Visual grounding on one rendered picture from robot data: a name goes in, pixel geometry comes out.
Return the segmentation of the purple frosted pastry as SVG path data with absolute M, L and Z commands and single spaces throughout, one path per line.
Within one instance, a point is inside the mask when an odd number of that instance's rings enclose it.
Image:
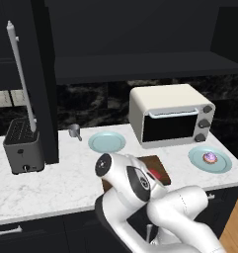
M 202 159 L 205 163 L 207 164 L 214 164 L 217 162 L 217 156 L 209 151 L 209 152 L 206 152 L 203 156 L 202 156 Z

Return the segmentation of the black wall cabinet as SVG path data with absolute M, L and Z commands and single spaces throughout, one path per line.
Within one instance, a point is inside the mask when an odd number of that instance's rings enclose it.
M 0 0 L 0 91 L 21 88 L 20 74 L 8 35 L 8 22 L 19 38 L 18 48 L 27 87 L 35 82 L 32 64 L 33 13 L 31 0 Z
M 44 0 L 59 83 L 238 73 L 238 0 Z

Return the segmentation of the grey measuring cup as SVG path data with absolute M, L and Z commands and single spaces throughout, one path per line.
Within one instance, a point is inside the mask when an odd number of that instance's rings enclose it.
M 69 135 L 71 137 L 77 137 L 79 140 L 82 140 L 82 137 L 80 135 L 80 126 L 77 124 L 72 124 L 68 128 Z

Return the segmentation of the white toaster oven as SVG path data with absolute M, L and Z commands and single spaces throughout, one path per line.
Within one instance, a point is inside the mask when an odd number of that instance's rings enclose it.
M 202 109 L 207 105 L 212 106 L 212 111 L 204 113 Z M 158 115 L 189 112 L 194 108 L 198 109 L 198 119 L 192 137 L 149 142 L 142 141 L 144 117 L 148 116 L 149 112 L 154 115 Z M 143 148 L 157 148 L 197 143 L 195 141 L 195 137 L 200 133 L 205 136 L 206 140 L 214 113 L 215 105 L 189 84 L 135 87 L 129 93 L 128 120 L 138 142 Z M 200 128 L 198 126 L 198 122 L 201 120 L 208 120 L 210 126 Z

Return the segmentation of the white wall outlet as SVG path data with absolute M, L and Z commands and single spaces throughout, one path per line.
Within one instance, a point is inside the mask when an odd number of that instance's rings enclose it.
M 25 96 L 22 90 L 11 90 L 11 96 L 15 107 L 25 106 Z
M 11 107 L 11 99 L 8 91 L 0 91 L 0 108 Z

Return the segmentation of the black drawer front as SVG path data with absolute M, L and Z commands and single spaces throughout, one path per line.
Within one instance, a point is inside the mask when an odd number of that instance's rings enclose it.
M 0 236 L 0 253 L 69 253 L 61 217 L 1 224 L 0 230 L 18 225 L 21 233 Z

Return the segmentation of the grey toaster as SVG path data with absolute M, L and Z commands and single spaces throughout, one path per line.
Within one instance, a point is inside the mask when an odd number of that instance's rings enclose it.
M 27 118 L 13 119 L 3 146 L 14 175 L 40 172 L 44 169 L 40 133 L 31 131 Z

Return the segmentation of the empty light blue plate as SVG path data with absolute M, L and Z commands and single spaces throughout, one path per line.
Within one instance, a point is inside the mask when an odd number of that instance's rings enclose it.
M 93 134 L 88 140 L 89 147 L 99 153 L 121 151 L 126 144 L 125 138 L 117 132 L 102 131 Z

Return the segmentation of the black base cabinet door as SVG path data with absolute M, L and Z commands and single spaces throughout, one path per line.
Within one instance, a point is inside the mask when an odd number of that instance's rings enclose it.
M 207 208 L 196 217 L 196 221 L 207 224 L 220 238 L 238 200 L 238 187 L 207 191 L 206 194 L 215 195 L 215 199 L 208 200 Z

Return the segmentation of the brown wooden cutting board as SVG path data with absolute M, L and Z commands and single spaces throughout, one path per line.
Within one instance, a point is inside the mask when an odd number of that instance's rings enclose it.
M 151 174 L 151 168 L 161 174 L 161 180 Z M 157 155 L 134 157 L 129 154 L 105 153 L 96 162 L 95 172 L 121 193 L 158 194 L 171 184 Z

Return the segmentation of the black toaster oven door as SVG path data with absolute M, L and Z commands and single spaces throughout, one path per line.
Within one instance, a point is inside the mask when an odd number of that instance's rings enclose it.
M 144 117 L 142 141 L 169 140 L 192 137 L 198 115 L 179 116 L 172 118 L 153 119 Z

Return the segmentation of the small red object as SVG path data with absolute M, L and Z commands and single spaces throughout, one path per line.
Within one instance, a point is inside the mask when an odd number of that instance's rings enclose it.
M 155 169 L 150 169 L 150 172 L 151 172 L 151 174 L 156 178 L 156 179 L 158 179 L 158 180 L 161 180 L 161 174 L 158 172 L 158 171 L 156 171 Z

